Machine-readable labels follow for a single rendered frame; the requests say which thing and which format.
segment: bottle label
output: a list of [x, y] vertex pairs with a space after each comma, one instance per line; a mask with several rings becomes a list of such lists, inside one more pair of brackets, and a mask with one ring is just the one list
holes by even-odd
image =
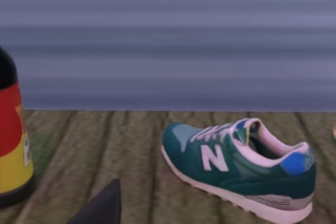
[[18, 83], [0, 90], [0, 195], [33, 175], [29, 138]]

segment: shoelace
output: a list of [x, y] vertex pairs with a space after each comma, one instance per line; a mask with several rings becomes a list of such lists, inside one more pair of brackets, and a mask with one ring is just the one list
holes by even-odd
[[230, 131], [232, 125], [233, 125], [232, 123], [226, 123], [223, 125], [207, 127], [201, 130], [200, 132], [196, 133], [190, 139], [190, 142], [193, 142], [195, 140], [201, 140], [202, 138], [204, 138], [205, 141], [208, 142], [211, 138], [215, 140], [218, 134], [220, 134], [221, 137], [224, 137]]

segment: wooden floor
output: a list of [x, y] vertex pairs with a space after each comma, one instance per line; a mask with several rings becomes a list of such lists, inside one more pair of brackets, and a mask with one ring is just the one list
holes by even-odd
[[85, 111], [26, 111], [39, 185], [28, 201], [1, 210], [0, 223], [65, 223], [117, 177], [123, 224], [265, 223], [182, 183], [159, 149], [171, 122], [206, 127], [247, 116], [261, 118], [286, 143], [311, 144], [317, 187], [303, 223], [336, 223], [336, 114]]

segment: sneaker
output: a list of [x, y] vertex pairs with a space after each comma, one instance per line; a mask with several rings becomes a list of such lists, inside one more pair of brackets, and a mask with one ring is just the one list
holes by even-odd
[[171, 124], [162, 154], [184, 182], [278, 224], [312, 211], [316, 165], [306, 142], [286, 145], [258, 118], [198, 129]]

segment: corrugated metal panel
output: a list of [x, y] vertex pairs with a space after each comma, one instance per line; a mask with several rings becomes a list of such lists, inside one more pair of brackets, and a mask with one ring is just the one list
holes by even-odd
[[336, 0], [0, 0], [25, 104], [336, 111]]

